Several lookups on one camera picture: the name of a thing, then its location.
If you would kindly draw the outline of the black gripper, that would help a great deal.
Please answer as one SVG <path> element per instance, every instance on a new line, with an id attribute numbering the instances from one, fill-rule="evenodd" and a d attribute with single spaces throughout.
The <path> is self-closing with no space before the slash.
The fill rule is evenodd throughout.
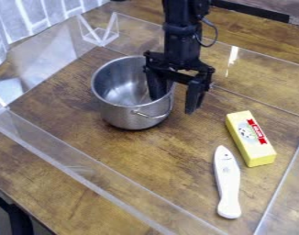
<path id="1" fill-rule="evenodd" d="M 202 25 L 163 25 L 165 51 L 147 51 L 145 73 L 153 100 L 162 98 L 173 88 L 173 82 L 187 85 L 186 113 L 193 114 L 202 106 L 215 68 L 201 60 Z"/>

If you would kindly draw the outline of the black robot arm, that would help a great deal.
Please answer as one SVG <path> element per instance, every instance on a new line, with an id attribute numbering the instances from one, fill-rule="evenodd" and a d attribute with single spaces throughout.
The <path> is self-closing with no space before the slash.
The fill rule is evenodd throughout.
<path id="1" fill-rule="evenodd" d="M 154 100 L 167 93 L 173 83 L 187 85 L 186 113 L 193 114 L 202 106 L 217 69 L 201 61 L 202 21 L 210 13 L 211 0 L 162 0 L 165 11 L 165 51 L 147 51 L 143 71 L 150 96 Z"/>

